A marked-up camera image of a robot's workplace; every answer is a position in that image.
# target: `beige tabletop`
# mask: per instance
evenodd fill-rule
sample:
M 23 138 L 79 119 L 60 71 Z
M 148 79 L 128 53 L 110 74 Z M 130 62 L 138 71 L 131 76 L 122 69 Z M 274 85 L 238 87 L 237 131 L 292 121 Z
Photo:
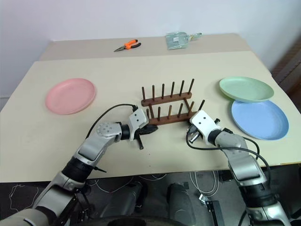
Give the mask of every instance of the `beige tabletop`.
M 221 119 L 222 127 L 247 136 L 232 120 L 232 100 L 218 87 L 219 80 L 229 76 L 256 78 L 274 89 L 271 101 L 287 115 L 288 134 L 276 141 L 254 140 L 270 165 L 301 162 L 297 147 L 301 116 L 251 51 L 49 60 L 33 64 L 0 113 L 0 182 L 51 180 L 83 142 L 94 120 L 106 109 L 120 103 L 141 106 L 142 86 L 148 98 L 151 97 L 151 85 L 157 87 L 156 95 L 159 96 L 162 83 L 169 92 L 175 81 L 176 92 L 182 80 L 185 80 L 184 90 L 188 90 L 194 78 L 189 100 L 189 103 L 196 102 L 194 110 L 197 103 L 205 99 L 203 110 L 212 118 Z M 97 88 L 95 100 L 76 114 L 51 113 L 45 107 L 47 92 L 69 78 L 93 82 Z M 172 113 L 177 113 L 180 103 L 172 103 Z M 166 115 L 169 104 L 160 106 L 161 114 Z M 101 122 L 126 123 L 130 113 L 130 107 L 120 107 Z M 90 178 L 227 168 L 227 159 L 221 151 L 198 151 L 186 146 L 187 127 L 185 122 L 160 126 L 156 132 L 141 136 L 143 150 L 139 150 L 136 141 L 113 144 L 98 164 L 108 172 L 94 171 Z M 205 146 L 202 141 L 194 145 Z

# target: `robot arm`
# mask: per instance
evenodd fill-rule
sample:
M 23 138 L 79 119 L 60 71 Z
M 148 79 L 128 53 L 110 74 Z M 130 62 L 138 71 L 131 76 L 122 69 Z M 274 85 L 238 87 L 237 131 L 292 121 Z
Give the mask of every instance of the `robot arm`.
M 201 136 L 206 144 L 211 143 L 220 147 L 227 156 L 228 166 L 246 203 L 247 214 L 253 223 L 262 225 L 268 221 L 278 221 L 285 226 L 290 226 L 281 204 L 266 185 L 267 179 L 257 160 L 249 155 L 249 152 L 235 149 L 236 147 L 247 149 L 244 138 L 233 134 L 228 129 L 222 131 L 204 111 L 197 112 L 190 122 L 194 125 L 191 143 Z
M 0 221 L 0 226 L 63 226 L 77 203 L 75 193 L 85 185 L 107 147 L 120 140 L 133 140 L 135 132 L 148 122 L 143 110 L 137 109 L 130 115 L 128 125 L 99 125 L 96 132 L 82 143 L 65 168 L 38 196 L 32 209 L 20 211 Z

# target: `green plate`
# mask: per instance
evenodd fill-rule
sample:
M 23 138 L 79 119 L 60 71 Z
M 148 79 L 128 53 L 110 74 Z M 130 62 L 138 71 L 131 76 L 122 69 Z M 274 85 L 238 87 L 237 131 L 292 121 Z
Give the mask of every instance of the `green plate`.
M 274 90 L 268 84 L 248 77 L 228 77 L 220 81 L 224 94 L 232 99 L 243 102 L 262 102 L 274 95 Z

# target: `pink plate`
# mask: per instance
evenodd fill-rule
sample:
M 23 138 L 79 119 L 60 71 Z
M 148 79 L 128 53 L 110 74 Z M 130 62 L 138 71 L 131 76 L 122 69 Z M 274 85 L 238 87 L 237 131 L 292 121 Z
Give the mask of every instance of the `pink plate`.
M 86 79 L 68 79 L 55 85 L 47 94 L 46 107 L 56 114 L 73 114 L 94 100 L 95 86 Z

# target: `orange pliers handle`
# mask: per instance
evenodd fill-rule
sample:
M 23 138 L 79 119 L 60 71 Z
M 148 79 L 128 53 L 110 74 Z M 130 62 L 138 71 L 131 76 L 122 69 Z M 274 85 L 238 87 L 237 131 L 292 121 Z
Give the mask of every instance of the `orange pliers handle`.
M 138 42 L 138 39 L 134 39 L 134 40 L 129 41 L 128 43 L 125 43 L 124 46 L 126 47 L 126 49 L 137 48 L 137 47 L 141 46 L 141 43 L 133 45 L 137 42 Z

